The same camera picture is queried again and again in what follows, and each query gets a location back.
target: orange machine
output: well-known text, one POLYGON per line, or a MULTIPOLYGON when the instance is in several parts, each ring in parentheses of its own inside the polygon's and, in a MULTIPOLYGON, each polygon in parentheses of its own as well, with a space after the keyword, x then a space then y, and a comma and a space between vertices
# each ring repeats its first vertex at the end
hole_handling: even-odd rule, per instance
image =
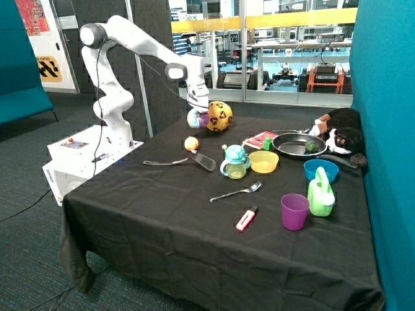
POLYGON ((342 94, 343 85, 343 68, 321 65, 313 66, 309 72, 306 92, 342 94))

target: yellow ball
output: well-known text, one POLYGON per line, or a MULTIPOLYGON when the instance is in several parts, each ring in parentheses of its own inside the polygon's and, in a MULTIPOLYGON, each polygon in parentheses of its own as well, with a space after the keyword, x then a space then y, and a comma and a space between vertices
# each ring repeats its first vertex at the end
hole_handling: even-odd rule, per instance
POLYGON ((227 130, 232 122, 232 109, 224 102, 214 101, 209 103, 209 122, 207 128, 214 132, 227 130))
POLYGON ((199 148, 199 141, 195 137, 188 137, 184 141, 184 148, 187 151, 197 150, 199 148))

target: yellow railing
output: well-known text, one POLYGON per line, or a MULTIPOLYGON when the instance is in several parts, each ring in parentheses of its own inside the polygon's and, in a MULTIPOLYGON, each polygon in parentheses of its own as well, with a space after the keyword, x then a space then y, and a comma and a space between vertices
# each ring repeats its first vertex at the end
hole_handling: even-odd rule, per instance
MULTIPOLYGON (((356 21, 356 15, 357 8, 342 8, 339 10, 329 9, 310 12, 248 16, 246 18, 246 28, 258 29, 264 27, 347 24, 354 23, 356 21)), ((237 16, 198 21, 175 21, 171 23, 171 28, 173 34, 179 34, 183 32, 207 32, 240 29, 241 25, 241 18, 237 16)))

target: white wall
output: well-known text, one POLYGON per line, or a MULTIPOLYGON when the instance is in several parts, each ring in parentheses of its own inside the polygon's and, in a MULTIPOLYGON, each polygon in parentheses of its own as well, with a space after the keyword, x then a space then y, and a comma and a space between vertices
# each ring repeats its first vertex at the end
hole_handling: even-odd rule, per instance
POLYGON ((263 0, 245 0, 246 1, 246 16, 263 15, 264 1, 263 0))
POLYGON ((186 10, 187 2, 186 0, 169 0, 170 8, 183 8, 186 10))
POLYGON ((232 17, 232 1, 220 0, 220 13, 222 13, 222 17, 232 17))

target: stuffed cat toy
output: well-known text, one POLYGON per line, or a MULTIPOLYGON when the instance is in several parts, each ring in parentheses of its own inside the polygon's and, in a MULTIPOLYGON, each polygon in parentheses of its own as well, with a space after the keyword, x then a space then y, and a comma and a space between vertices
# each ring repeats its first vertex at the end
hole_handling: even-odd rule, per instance
POLYGON ((319 136, 332 152, 364 154, 364 139, 359 112, 353 108, 339 108, 314 121, 311 135, 319 136))

